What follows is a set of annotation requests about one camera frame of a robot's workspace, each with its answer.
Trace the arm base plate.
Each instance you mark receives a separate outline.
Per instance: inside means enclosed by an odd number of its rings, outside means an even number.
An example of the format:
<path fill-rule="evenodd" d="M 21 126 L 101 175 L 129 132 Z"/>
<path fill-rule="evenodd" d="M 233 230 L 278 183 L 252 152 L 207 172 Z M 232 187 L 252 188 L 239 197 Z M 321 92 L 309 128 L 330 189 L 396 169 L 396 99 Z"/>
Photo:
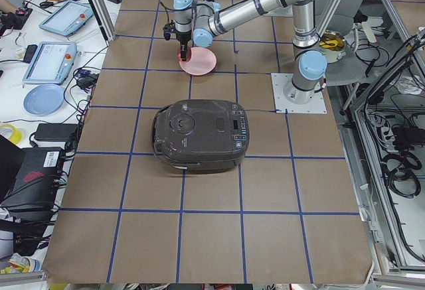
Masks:
<path fill-rule="evenodd" d="M 275 110 L 278 113 L 326 114 L 320 82 L 305 92 L 295 88 L 292 77 L 291 73 L 271 73 Z"/>

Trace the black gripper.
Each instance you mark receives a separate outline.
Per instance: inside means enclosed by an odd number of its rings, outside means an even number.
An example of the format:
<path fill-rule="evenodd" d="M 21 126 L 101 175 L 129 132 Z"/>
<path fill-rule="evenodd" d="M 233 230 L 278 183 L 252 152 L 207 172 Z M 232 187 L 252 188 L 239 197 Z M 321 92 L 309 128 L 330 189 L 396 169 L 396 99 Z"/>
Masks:
<path fill-rule="evenodd" d="M 175 36 L 180 44 L 180 61 L 186 62 L 189 59 L 188 43 L 191 41 L 191 31 L 176 31 Z"/>

